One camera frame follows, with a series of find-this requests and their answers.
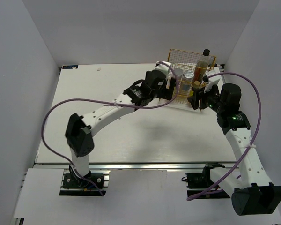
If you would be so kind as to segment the blue label spice jar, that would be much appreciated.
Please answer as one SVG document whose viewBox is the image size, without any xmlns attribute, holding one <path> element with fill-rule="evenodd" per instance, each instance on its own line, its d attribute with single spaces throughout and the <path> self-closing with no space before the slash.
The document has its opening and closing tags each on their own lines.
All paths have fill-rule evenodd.
<svg viewBox="0 0 281 225">
<path fill-rule="evenodd" d="M 184 72 L 180 68 L 175 68 L 174 72 L 176 74 L 176 84 L 175 84 L 175 88 L 174 88 L 173 94 L 175 95 L 177 90 L 179 89 L 180 82 L 181 82 L 181 79 L 182 79 L 182 76 L 183 76 Z"/>
<path fill-rule="evenodd" d="M 194 77 L 194 72 L 189 71 L 189 70 L 184 72 L 182 79 L 181 79 L 181 85 L 180 85 L 181 91 L 190 90 L 193 77 Z"/>
</svg>

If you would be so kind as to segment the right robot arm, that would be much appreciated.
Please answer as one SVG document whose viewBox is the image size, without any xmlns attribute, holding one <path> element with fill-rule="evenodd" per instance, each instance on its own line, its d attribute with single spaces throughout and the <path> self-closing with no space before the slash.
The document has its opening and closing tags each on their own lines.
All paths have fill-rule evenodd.
<svg viewBox="0 0 281 225">
<path fill-rule="evenodd" d="M 216 112 L 217 122 L 232 147 L 241 177 L 230 174 L 219 187 L 231 197 L 236 214 L 272 214 L 281 201 L 281 186 L 272 183 L 251 143 L 251 126 L 239 110 L 240 99 L 240 87 L 227 83 L 221 90 L 216 84 L 208 91 L 194 89 L 188 101 L 194 110 L 209 107 Z"/>
</svg>

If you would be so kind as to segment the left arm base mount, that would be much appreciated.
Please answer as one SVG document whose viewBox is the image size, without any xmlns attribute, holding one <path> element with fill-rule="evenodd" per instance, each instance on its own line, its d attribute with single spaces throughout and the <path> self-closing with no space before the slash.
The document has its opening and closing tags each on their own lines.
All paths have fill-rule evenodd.
<svg viewBox="0 0 281 225">
<path fill-rule="evenodd" d="M 108 172 L 90 171 L 84 179 L 77 177 L 70 167 L 64 171 L 60 196 L 103 197 L 109 182 Z"/>
</svg>

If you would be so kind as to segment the soy sauce bottle red label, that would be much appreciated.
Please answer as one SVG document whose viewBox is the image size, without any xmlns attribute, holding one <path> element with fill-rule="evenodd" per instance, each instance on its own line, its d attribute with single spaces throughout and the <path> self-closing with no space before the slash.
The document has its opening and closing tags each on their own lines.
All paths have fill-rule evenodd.
<svg viewBox="0 0 281 225">
<path fill-rule="evenodd" d="M 200 84 L 202 83 L 203 76 L 208 68 L 209 65 L 209 54 L 210 50 L 205 49 L 203 54 L 201 55 L 200 59 L 196 63 L 196 67 L 194 70 L 194 77 L 193 82 L 198 81 Z"/>
</svg>

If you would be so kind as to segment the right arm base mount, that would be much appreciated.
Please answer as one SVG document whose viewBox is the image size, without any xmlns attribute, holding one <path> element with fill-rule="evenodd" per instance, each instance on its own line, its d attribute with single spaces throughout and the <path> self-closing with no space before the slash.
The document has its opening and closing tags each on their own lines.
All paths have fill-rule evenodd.
<svg viewBox="0 0 281 225">
<path fill-rule="evenodd" d="M 187 183 L 187 188 L 190 189 L 187 191 L 188 197 L 194 194 L 198 194 L 200 191 L 199 188 L 208 188 L 214 182 L 210 179 L 210 170 L 215 168 L 225 168 L 221 163 L 211 163 L 205 164 L 202 169 L 202 172 L 199 173 L 186 173 L 184 177 L 181 178 L 182 182 Z M 215 192 L 215 194 L 206 193 L 199 197 L 199 199 L 229 199 L 229 195 L 225 193 L 222 189 L 219 189 L 219 186 L 216 186 L 214 190 L 209 192 Z"/>
</svg>

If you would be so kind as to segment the small yellow bottle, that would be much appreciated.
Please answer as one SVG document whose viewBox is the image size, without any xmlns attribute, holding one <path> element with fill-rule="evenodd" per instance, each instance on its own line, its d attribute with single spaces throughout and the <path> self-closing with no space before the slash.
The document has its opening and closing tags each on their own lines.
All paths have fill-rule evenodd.
<svg viewBox="0 0 281 225">
<path fill-rule="evenodd" d="M 200 88 L 200 82 L 199 81 L 195 81 L 193 84 L 192 84 L 192 96 L 194 95 L 194 92 Z"/>
</svg>

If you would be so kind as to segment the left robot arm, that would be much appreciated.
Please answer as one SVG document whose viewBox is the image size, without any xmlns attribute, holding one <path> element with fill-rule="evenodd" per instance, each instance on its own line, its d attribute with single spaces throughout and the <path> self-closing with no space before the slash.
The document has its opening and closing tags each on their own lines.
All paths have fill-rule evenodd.
<svg viewBox="0 0 281 225">
<path fill-rule="evenodd" d="M 111 105 L 104 105 L 82 116 L 76 113 L 70 116 L 65 132 L 73 162 L 69 169 L 79 187 L 85 188 L 90 184 L 88 159 L 95 147 L 93 137 L 105 126 L 135 112 L 139 106 L 147 106 L 155 98 L 171 100 L 176 78 L 168 79 L 168 74 L 157 69 L 147 71 L 144 80 L 134 82 Z"/>
</svg>

